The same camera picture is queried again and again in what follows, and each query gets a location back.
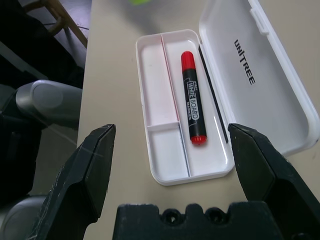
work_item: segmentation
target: table surface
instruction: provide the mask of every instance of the table surface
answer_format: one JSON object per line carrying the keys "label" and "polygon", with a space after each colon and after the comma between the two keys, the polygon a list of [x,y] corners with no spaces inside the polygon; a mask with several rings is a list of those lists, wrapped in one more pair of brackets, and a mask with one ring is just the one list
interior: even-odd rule
{"label": "table surface", "polygon": [[[112,239],[117,207],[151,203],[160,212],[190,203],[226,211],[246,197],[235,170],[218,179],[165,187],[152,177],[140,99],[136,41],[140,36],[182,29],[199,31],[205,0],[93,0],[78,145],[93,130],[116,124],[108,193],[102,216],[84,239]],[[320,113],[320,1],[260,0],[273,28]],[[320,199],[320,144],[288,158]]]}

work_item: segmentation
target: open case lid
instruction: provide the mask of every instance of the open case lid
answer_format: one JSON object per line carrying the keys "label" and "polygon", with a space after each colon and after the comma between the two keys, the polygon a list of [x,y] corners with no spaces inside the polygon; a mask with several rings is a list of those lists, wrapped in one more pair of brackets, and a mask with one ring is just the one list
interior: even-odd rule
{"label": "open case lid", "polygon": [[283,155],[313,146],[319,116],[257,0],[210,0],[202,52],[225,126],[266,135]]}

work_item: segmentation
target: green object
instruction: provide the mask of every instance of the green object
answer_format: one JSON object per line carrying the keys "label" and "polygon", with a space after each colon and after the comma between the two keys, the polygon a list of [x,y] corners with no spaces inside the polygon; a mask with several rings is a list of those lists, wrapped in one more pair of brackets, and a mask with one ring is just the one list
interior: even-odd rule
{"label": "green object", "polygon": [[145,4],[147,2],[150,2],[150,0],[130,0],[130,2],[133,5],[141,5],[141,4]]}

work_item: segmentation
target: red marker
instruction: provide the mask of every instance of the red marker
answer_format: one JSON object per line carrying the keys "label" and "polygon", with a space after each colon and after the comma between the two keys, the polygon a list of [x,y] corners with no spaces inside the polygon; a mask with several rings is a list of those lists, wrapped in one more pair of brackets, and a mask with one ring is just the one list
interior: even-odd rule
{"label": "red marker", "polygon": [[192,52],[185,51],[181,56],[181,62],[190,140],[195,145],[201,145],[207,141],[207,131]]}

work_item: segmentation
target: wooden chair leg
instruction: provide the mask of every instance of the wooden chair leg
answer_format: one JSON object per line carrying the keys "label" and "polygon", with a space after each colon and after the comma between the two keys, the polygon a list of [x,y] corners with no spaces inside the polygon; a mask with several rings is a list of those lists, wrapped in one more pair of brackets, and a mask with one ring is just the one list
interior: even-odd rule
{"label": "wooden chair leg", "polygon": [[80,42],[83,44],[85,48],[87,48],[88,45],[88,39],[83,34],[83,32],[80,30],[80,28],[77,26],[77,24],[74,22],[74,20],[71,18],[69,13],[66,11],[64,6],[59,2],[59,0],[47,0],[45,3],[45,7],[54,9],[54,11],[62,17],[62,19],[65,21],[66,25],[71,29],[71,31],[74,33],[74,35],[80,40]]}
{"label": "wooden chair leg", "polygon": [[38,0],[38,1],[34,1],[34,2],[28,3],[27,5],[23,6],[23,9],[26,13],[28,13],[34,9],[39,9],[42,7],[44,7],[44,4],[42,3],[41,0]]}
{"label": "wooden chair leg", "polygon": [[61,29],[64,28],[65,25],[66,25],[66,23],[64,22],[64,20],[61,17],[59,17],[57,19],[56,23],[48,29],[48,32],[54,36],[57,33],[59,33],[61,31]]}

